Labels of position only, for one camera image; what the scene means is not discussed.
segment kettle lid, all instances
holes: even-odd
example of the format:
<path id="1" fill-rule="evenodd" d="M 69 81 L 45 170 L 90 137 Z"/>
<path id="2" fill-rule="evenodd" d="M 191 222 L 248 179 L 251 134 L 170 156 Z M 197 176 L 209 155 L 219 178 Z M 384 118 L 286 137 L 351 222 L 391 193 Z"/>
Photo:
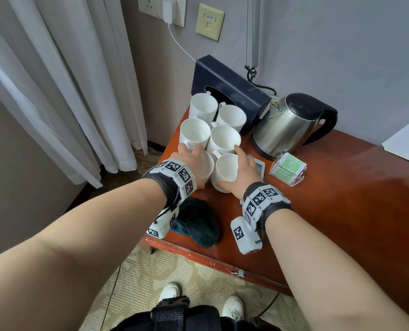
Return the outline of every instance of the kettle lid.
<path id="1" fill-rule="evenodd" d="M 289 94 L 284 99 L 285 104 L 292 113 L 309 121 L 318 120 L 323 114 L 324 109 L 329 107 L 313 96 L 303 93 Z"/>

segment stainless steel kettle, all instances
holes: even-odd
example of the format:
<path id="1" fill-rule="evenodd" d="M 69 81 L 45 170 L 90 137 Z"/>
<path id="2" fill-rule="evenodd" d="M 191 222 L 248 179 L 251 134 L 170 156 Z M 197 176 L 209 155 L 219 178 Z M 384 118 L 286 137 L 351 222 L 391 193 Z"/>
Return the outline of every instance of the stainless steel kettle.
<path id="1" fill-rule="evenodd" d="M 324 124 L 316 129 L 318 122 Z M 258 123 L 253 147 L 264 158 L 275 160 L 280 153 L 321 139 L 335 127 L 338 111 L 313 96 L 294 93 L 279 100 Z"/>

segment hand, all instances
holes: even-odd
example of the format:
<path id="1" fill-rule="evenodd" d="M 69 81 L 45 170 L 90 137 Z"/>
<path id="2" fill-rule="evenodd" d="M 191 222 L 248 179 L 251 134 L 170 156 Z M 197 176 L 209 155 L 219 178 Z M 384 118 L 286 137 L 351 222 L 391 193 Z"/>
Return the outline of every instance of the hand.
<path id="1" fill-rule="evenodd" d="M 198 189 L 204 188 L 203 180 L 200 178 L 202 152 L 203 145 L 201 144 L 198 144 L 197 147 L 192 150 L 192 153 L 189 153 L 186 145 L 180 143 L 178 144 L 178 152 L 174 152 L 171 154 L 171 158 L 184 162 L 186 166 L 188 166 L 192 171 L 192 173 L 194 173 Z"/>
<path id="2" fill-rule="evenodd" d="M 247 187 L 254 182 L 263 182 L 263 179 L 257 173 L 257 164 L 252 156 L 246 155 L 237 145 L 235 145 L 235 152 L 238 154 L 237 178 L 234 182 L 218 181 L 218 186 L 231 192 L 240 200 L 243 200 L 243 195 Z"/>

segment floor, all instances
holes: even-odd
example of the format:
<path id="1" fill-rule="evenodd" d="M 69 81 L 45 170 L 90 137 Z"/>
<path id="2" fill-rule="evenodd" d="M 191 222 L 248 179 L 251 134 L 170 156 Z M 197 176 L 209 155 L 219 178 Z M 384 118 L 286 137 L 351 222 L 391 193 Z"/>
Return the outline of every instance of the floor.
<path id="1" fill-rule="evenodd" d="M 138 171 L 107 173 L 102 179 L 104 187 L 91 197 L 135 181 L 157 163 L 160 155 L 152 149 L 148 156 L 136 151 Z M 122 263 L 120 272 L 117 270 L 105 284 L 80 331 L 108 331 L 134 313 L 151 310 L 168 282 L 180 284 L 183 294 L 190 298 L 191 306 L 214 305 L 220 313 L 226 299 L 236 293 L 245 303 L 246 320 L 260 313 L 276 294 L 185 257 L 162 250 L 149 255 L 136 247 Z M 283 331 L 310 330 L 295 299 L 283 294 L 262 318 Z"/>

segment charger plug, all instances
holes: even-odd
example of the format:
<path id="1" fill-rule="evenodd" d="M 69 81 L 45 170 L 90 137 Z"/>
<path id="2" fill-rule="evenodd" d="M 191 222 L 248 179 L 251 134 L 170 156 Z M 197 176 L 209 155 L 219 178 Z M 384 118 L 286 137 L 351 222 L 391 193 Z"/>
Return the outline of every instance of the charger plug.
<path id="1" fill-rule="evenodd" d="M 172 24 L 177 15 L 177 0 L 163 1 L 163 20 L 167 24 Z"/>

